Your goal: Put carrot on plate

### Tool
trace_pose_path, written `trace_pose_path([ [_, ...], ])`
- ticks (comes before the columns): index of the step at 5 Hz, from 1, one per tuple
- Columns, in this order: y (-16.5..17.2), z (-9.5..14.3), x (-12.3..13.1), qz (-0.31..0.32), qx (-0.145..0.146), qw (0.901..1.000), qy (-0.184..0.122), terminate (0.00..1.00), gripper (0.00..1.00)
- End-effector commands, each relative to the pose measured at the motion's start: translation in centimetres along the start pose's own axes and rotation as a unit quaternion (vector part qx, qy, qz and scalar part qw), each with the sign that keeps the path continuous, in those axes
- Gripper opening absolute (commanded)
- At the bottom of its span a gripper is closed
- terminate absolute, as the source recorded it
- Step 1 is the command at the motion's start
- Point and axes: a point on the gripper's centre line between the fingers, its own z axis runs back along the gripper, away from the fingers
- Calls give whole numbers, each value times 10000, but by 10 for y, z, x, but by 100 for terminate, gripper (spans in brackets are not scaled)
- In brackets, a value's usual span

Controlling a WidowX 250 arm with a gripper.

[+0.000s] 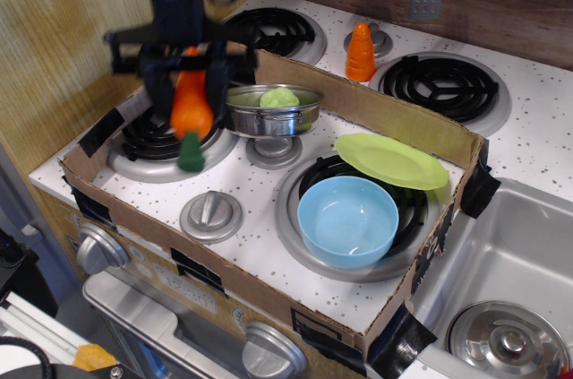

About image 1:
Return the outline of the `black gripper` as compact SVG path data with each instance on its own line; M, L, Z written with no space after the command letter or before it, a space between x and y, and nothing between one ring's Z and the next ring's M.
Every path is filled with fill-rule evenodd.
M150 0L153 20L127 30L112 30L104 40L114 73L136 73L143 79L157 115L169 122L175 96L175 73L183 68L206 68L206 93L214 117L225 114L231 72L257 66L254 34L209 19L203 0ZM211 56L182 62L175 49L211 45Z

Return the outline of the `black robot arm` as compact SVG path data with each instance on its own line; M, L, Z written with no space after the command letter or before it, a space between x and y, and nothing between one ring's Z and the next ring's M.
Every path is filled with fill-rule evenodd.
M113 72L141 77L157 114L169 118L175 94L172 73L203 70L207 100L219 123L232 77L257 66L253 28L214 22L204 12L205 0L150 1L150 23L106 33Z

